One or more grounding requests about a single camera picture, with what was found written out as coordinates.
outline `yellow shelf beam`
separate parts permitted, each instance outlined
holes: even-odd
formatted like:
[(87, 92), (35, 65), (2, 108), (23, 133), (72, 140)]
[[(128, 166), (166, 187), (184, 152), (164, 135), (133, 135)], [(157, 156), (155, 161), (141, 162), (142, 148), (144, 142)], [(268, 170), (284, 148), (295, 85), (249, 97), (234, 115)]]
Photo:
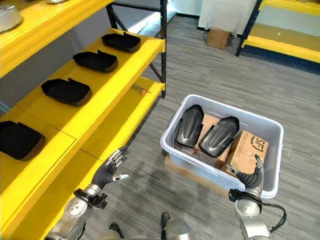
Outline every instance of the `yellow shelf beam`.
[(263, 0), (259, 10), (261, 10), (264, 6), (287, 9), (290, 11), (316, 16), (320, 15), (320, 4), (317, 2), (317, 0)]
[[(123, 31), (111, 29), (108, 33)], [(82, 107), (69, 106), (44, 95), (41, 87), (35, 88), (17, 105), (35, 116), (72, 136), (87, 138), (119, 102), (131, 85), (142, 74), (160, 51), (164, 51), (165, 41), (137, 35), (141, 38), (141, 48), (136, 53), (127, 53), (105, 46), (100, 38), (86, 51), (101, 50), (117, 56), (118, 67), (110, 73), (102, 73), (78, 66), (72, 59), (48, 79), (72, 78), (87, 84), (92, 90), (90, 101)]]
[(161, 93), (164, 84), (139, 77), (135, 82), (146, 95), (131, 88), (81, 147), (101, 161), (124, 146)]
[(63, 215), (67, 202), (74, 197), (74, 190), (89, 185), (101, 164), (95, 157), (79, 150), (28, 212), (11, 238), (4, 239), (43, 240)]
[(320, 63), (320, 37), (278, 27), (254, 24), (245, 45)]
[(9, 239), (59, 168), (71, 158), (67, 150), (75, 139), (17, 107), (0, 119), (3, 121), (21, 122), (46, 138), (44, 149), (28, 161), (13, 159), (0, 151), (1, 236)]
[(4, 0), (23, 17), (16, 28), (0, 35), (0, 78), (47, 44), (114, 0), (69, 0), (46, 4), (44, 0)]

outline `storage bin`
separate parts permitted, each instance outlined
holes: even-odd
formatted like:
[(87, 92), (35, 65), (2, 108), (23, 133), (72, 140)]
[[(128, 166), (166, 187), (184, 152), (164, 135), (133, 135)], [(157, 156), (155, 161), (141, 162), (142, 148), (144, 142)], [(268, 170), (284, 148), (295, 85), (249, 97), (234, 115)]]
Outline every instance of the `storage bin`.
[(195, 104), (200, 105), (206, 114), (219, 119), (229, 116), (237, 117), (240, 121), (239, 133), (246, 130), (265, 139), (269, 143), (263, 164), (264, 185), (261, 197), (271, 199), (276, 196), (278, 192), (284, 129), (278, 122), (272, 119), (199, 95), (187, 95), (176, 110), (160, 140), (162, 148), (169, 153), (171, 160), (175, 164), (217, 184), (227, 191), (229, 189), (245, 190), (245, 186), (237, 178), (174, 148), (175, 130), (180, 118), (186, 109)]

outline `robotic arm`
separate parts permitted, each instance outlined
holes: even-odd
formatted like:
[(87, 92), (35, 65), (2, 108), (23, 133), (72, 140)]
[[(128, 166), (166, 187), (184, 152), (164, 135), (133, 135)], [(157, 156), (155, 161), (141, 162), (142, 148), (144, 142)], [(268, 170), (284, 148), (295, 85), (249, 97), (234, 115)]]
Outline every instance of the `robotic arm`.
[(104, 209), (107, 206), (107, 195), (100, 192), (106, 184), (128, 179), (128, 174), (115, 174), (127, 157), (127, 148), (116, 150), (95, 172), (91, 184), (84, 190), (74, 191), (75, 197), (65, 206), (63, 216), (47, 234), (45, 240), (79, 240), (85, 231), (87, 219), (93, 209)]
[[(261, 201), (260, 197), (264, 186), (264, 166), (258, 155), (255, 155), (255, 159), (256, 168), (253, 174), (240, 172), (232, 165), (227, 166), (245, 186), (245, 191), (230, 189), (229, 199), (234, 202), (235, 217), (240, 222), (243, 239), (268, 240), (272, 239), (271, 232), (280, 228), (285, 223), (287, 214), (283, 207)], [(270, 231), (260, 215), (263, 206), (279, 208), (284, 213), (280, 222)]]

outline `cardboard box on floor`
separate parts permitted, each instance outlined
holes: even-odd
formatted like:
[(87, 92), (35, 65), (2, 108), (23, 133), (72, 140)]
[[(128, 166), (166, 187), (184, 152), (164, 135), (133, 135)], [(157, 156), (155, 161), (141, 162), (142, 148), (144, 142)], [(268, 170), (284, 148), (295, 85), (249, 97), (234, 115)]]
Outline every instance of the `cardboard box on floor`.
[(217, 122), (219, 122), (220, 119), (214, 117), (214, 116), (210, 116), (208, 114), (204, 114), (203, 117), (203, 128), (200, 134), (200, 137), (198, 139), (198, 142), (196, 143), (195, 147), (186, 147), (186, 146), (182, 146), (179, 143), (175, 144), (175, 148), (185, 154), (188, 154), (214, 168), (218, 168), (219, 166), (221, 166), (222, 164), (225, 163), (225, 160), (228, 156), (228, 152), (229, 149), (231, 147), (231, 144), (224, 150), (224, 152), (217, 158), (215, 157), (211, 157), (209, 155), (207, 155), (205, 152), (203, 152), (200, 148), (199, 148), (199, 142), (202, 139), (202, 137), (207, 133), (207, 131), (211, 128), (212, 125), (216, 125)]
[(225, 163), (219, 168), (223, 172), (235, 176), (228, 168), (230, 164), (239, 171), (246, 174), (253, 174), (256, 168), (255, 154), (258, 154), (264, 162), (268, 142), (262, 138), (253, 135), (248, 131), (238, 134), (231, 144), (231, 148)]
[(224, 31), (218, 28), (210, 28), (206, 45), (224, 50), (230, 34), (231, 32), (229, 31)]

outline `cable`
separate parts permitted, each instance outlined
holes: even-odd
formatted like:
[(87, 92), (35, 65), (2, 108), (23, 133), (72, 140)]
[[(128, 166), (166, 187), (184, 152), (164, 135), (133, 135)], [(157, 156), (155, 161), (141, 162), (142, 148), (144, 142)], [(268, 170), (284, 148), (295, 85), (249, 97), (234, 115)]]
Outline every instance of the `cable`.
[[(258, 202), (257, 200), (255, 199), (250, 199), (250, 201), (256, 203), (256, 204), (261, 204), (260, 202)], [(272, 207), (272, 208), (276, 208), (276, 209), (280, 209), (283, 211), (283, 215), (282, 215), (282, 218), (280, 219), (280, 221), (271, 228), (270, 230), (270, 233), (273, 233), (275, 231), (277, 231), (279, 228), (281, 228), (287, 221), (287, 212), (285, 210), (285, 208), (283, 206), (280, 206), (280, 205), (277, 205), (277, 204), (271, 204), (271, 203), (262, 203), (263, 206), (266, 206), (266, 207)]]

